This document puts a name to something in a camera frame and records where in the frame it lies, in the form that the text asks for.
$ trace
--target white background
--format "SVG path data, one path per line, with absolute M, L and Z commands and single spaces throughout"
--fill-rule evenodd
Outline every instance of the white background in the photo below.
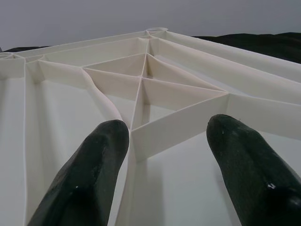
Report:
M 58 45 L 149 27 L 186 35 L 301 32 L 300 0 L 1 0 L 0 47 Z

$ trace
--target lattice structure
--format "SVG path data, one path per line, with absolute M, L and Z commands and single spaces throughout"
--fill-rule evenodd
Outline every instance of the lattice structure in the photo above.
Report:
M 226 113 L 261 131 L 301 175 L 301 66 L 167 31 L 2 53 L 0 221 L 26 225 L 100 123 L 130 148 L 109 225 L 240 225 L 206 141 Z

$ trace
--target gray wall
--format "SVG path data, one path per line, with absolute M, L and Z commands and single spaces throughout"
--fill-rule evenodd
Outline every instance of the gray wall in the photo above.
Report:
M 0 46 L 167 27 L 186 35 L 301 32 L 301 0 L 2 0 Z

